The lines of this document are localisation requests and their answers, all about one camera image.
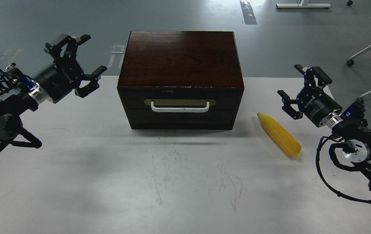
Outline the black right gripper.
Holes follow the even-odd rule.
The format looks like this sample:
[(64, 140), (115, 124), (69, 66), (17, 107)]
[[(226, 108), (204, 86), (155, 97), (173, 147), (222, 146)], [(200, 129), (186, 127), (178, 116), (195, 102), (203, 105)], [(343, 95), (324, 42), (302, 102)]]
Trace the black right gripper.
[[(323, 120), (330, 113), (341, 113), (342, 107), (323, 91), (324, 87), (333, 81), (322, 68), (318, 66), (306, 68), (302, 65), (294, 65), (294, 68), (303, 74), (304, 87), (297, 95), (297, 99), (291, 99), (283, 90), (277, 91), (282, 98), (282, 110), (285, 113), (294, 120), (301, 119), (305, 114), (316, 127), (323, 126)], [(299, 111), (292, 105), (298, 105)]]

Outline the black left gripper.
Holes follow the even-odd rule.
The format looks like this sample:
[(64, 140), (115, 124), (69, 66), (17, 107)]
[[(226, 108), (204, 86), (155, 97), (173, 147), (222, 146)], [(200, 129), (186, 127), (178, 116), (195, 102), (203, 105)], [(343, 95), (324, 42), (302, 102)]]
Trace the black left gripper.
[[(99, 88), (98, 81), (107, 67), (100, 66), (92, 74), (82, 75), (83, 69), (76, 61), (78, 46), (90, 39), (91, 36), (87, 34), (80, 37), (61, 34), (53, 42), (45, 44), (44, 52), (55, 62), (35, 74), (32, 79), (47, 93), (50, 102), (56, 104), (73, 89), (76, 96), (84, 98)], [(80, 87), (81, 80), (89, 83)]]

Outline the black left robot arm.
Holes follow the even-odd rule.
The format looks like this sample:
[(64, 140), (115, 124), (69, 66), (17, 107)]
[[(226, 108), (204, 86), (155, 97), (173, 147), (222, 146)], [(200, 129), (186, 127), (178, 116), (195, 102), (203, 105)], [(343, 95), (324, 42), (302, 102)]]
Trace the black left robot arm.
[(0, 69), (0, 152), (8, 145), (40, 148), (42, 142), (23, 127), (20, 115), (35, 111), (45, 100), (57, 103), (71, 91), (84, 98), (99, 88), (98, 81), (105, 66), (86, 74), (78, 63), (77, 49), (91, 39), (90, 35), (74, 37), (61, 34), (44, 51), (53, 62), (33, 77), (27, 76), (11, 63)]

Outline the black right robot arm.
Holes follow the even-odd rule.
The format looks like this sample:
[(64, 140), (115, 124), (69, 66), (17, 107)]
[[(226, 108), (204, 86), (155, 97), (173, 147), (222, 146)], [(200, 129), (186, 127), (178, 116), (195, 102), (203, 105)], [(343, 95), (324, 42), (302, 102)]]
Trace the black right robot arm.
[(358, 108), (358, 111), (342, 112), (342, 107), (324, 91), (332, 80), (322, 68), (306, 68), (302, 65), (294, 65), (294, 68), (303, 74), (304, 87), (295, 99), (291, 99), (283, 90), (278, 91), (283, 102), (282, 110), (295, 120), (306, 116), (316, 127), (328, 126), (332, 132), (330, 136), (321, 138), (316, 150), (315, 163), (319, 177), (338, 197), (371, 204), (371, 200), (351, 197), (333, 188), (323, 177), (320, 168), (320, 151), (328, 140), (332, 140), (334, 143), (330, 145), (328, 154), (334, 166), (362, 173), (368, 179), (371, 191), (371, 130), (364, 120), (364, 111)]

